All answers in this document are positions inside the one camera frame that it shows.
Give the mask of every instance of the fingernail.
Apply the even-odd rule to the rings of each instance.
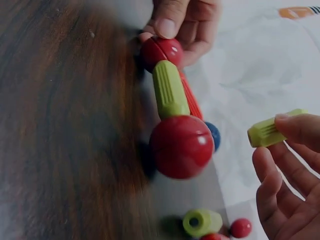
[[[155,24],[156,29],[161,37],[173,39],[176,35],[176,25],[171,19],[160,19]]]
[[[275,115],[275,118],[277,120],[287,120],[290,116],[288,114],[285,114],[285,113],[280,113],[280,114],[277,114]]]

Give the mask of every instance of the wooden table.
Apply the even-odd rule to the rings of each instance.
[[[1,240],[187,239],[177,216],[224,212],[213,163],[174,181],[139,141],[157,118],[123,1],[0,2]]]

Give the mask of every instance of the finger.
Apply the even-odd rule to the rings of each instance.
[[[320,116],[301,114],[297,116],[278,115],[275,126],[290,141],[306,145],[320,152]]]
[[[306,198],[320,180],[297,159],[284,142],[272,145],[268,149],[275,164],[283,172],[291,186]]]
[[[282,181],[282,185],[276,195],[276,199],[279,209],[287,218],[290,218],[301,206],[301,204],[304,203],[302,199],[293,194],[285,181]]]
[[[190,0],[163,0],[154,13],[154,31],[165,39],[176,37]]]
[[[268,174],[278,171],[270,151],[265,147],[258,147],[253,152],[252,162],[256,176],[259,178],[261,183]]]
[[[194,64],[203,54],[208,52],[214,41],[215,23],[204,21],[198,23],[195,41],[184,50],[182,66]]]
[[[211,4],[212,11],[198,24],[195,41],[185,49],[182,65],[194,64],[203,54],[207,53],[214,42],[218,30],[218,23],[222,12],[220,2]]]
[[[185,49],[195,41],[197,34],[198,22],[197,21],[184,21],[176,36],[176,39],[181,43]]]
[[[287,221],[278,208],[277,193],[282,185],[278,171],[267,175],[256,192],[256,204],[261,225],[269,239],[274,239]]]
[[[152,33],[150,32],[143,32],[139,35],[139,40],[141,43],[144,43],[145,41],[147,41],[149,38],[151,38],[153,36]]]
[[[312,151],[308,147],[302,144],[294,143],[292,141],[287,141],[287,144],[292,148],[299,156],[301,156],[305,162],[312,168],[315,172],[320,174],[320,154]]]
[[[278,171],[270,151],[265,147],[258,147],[254,151],[252,161],[260,182],[263,182],[267,175]],[[288,218],[292,216],[299,205],[303,202],[299,197],[291,192],[284,181],[282,181],[281,188],[276,197],[279,209]]]

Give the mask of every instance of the toy piece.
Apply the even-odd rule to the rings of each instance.
[[[239,218],[232,223],[230,233],[234,238],[242,239],[249,236],[252,231],[252,224],[246,218]]]
[[[220,147],[220,142],[221,142],[221,135],[220,132],[218,130],[218,128],[213,125],[210,122],[205,121],[204,122],[206,124],[206,126],[210,129],[210,132],[212,134],[213,140],[214,140],[214,146],[215,146],[215,152],[218,151],[218,148]]]
[[[190,115],[177,67],[167,60],[160,61],[155,66],[152,77],[160,119]]]
[[[200,110],[200,107],[198,105],[197,99],[194,96],[194,94],[193,94],[193,92],[192,92],[192,90],[191,90],[191,88],[189,86],[187,78],[186,78],[185,74],[182,71],[179,71],[179,73],[180,73],[180,78],[181,78],[181,82],[182,82],[182,85],[183,85],[184,93],[185,93],[186,99],[188,101],[190,114],[192,116],[195,116],[195,117],[197,117],[197,118],[199,118],[199,119],[201,119],[203,121],[204,117],[203,117],[202,112]]]
[[[152,131],[149,145],[158,171],[173,179],[198,175],[210,161],[215,147],[208,127],[191,115],[161,121]]]
[[[182,221],[183,228],[192,237],[200,238],[219,232],[223,226],[219,213],[206,209],[195,209],[186,213]]]
[[[219,233],[210,233],[201,237],[200,240],[230,240],[230,238]]]
[[[287,114],[290,116],[296,116],[306,114],[307,112],[308,111],[303,109],[295,109]],[[274,117],[254,124],[247,131],[247,134],[253,148],[269,147],[286,140],[286,137],[276,129]]]
[[[162,60],[168,60],[179,66],[183,59],[184,50],[176,39],[163,39],[153,36],[146,40],[140,50],[144,68],[152,73],[156,64]]]

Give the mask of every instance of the small red ball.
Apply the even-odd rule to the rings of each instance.
[[[209,128],[191,115],[161,121],[153,130],[149,145],[158,171],[173,179],[198,175],[215,149]]]
[[[200,240],[229,240],[230,238],[219,233],[211,233],[200,238]]]
[[[153,36],[146,40],[140,50],[144,68],[152,72],[158,62],[168,60],[179,67],[184,50],[176,39],[163,39]]]
[[[230,233],[237,239],[246,238],[252,231],[252,224],[246,218],[239,218],[230,227]]]

